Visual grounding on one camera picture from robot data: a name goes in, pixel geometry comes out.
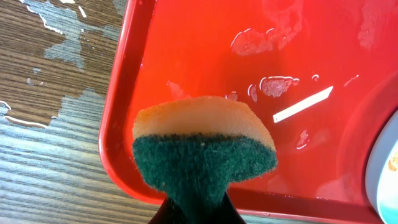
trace wooden table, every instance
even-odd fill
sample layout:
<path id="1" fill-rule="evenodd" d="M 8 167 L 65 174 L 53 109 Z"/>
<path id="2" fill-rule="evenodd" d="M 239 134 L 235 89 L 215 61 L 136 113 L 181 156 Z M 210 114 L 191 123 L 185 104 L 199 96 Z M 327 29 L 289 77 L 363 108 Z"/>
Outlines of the wooden table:
<path id="1" fill-rule="evenodd" d="M 126 1 L 0 0 L 0 223 L 147 223 L 157 211 L 98 155 Z"/>

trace wood grain surface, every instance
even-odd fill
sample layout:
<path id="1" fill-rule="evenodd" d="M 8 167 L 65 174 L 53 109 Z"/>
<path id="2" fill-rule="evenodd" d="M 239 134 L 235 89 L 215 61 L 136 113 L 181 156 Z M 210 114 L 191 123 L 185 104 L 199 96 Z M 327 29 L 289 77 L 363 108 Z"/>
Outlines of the wood grain surface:
<path id="1" fill-rule="evenodd" d="M 0 223 L 147 223 L 157 211 L 98 155 L 126 1 L 0 0 Z"/>

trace wet wooden surface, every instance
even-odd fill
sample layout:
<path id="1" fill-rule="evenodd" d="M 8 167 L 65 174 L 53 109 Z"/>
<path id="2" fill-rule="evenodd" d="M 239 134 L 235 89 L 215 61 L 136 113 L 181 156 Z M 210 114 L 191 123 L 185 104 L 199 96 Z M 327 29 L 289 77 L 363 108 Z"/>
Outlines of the wet wooden surface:
<path id="1" fill-rule="evenodd" d="M 97 150 L 126 1 L 0 0 L 0 223 L 147 223 L 157 211 L 112 183 Z"/>

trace scrubbing sponge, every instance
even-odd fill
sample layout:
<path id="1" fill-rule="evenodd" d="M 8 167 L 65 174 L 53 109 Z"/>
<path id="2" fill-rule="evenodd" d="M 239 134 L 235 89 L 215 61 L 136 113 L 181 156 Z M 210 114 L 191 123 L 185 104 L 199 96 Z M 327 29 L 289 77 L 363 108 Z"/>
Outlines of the scrubbing sponge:
<path id="1" fill-rule="evenodd" d="M 133 153 L 144 181 L 166 192 L 190 223 L 203 223 L 230 182 L 277 164 L 271 135 L 250 108 L 205 96 L 138 113 Z"/>
<path id="2" fill-rule="evenodd" d="M 145 182 L 167 195 L 191 223 L 216 210 L 230 182 L 262 175 L 276 164 L 275 152 L 246 136 L 150 135 L 133 144 Z"/>

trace red tray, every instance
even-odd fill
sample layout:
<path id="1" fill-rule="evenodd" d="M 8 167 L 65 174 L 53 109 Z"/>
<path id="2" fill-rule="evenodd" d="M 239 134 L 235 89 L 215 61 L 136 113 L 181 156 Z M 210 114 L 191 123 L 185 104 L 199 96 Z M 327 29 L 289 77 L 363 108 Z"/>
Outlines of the red tray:
<path id="1" fill-rule="evenodd" d="M 398 105 L 397 26 L 392 0 L 131 0 L 99 132 L 104 168 L 127 194 L 161 204 L 132 156 L 137 112 L 225 96 L 261 118 L 279 159 L 230 186 L 242 214 L 379 223 L 364 171 Z"/>

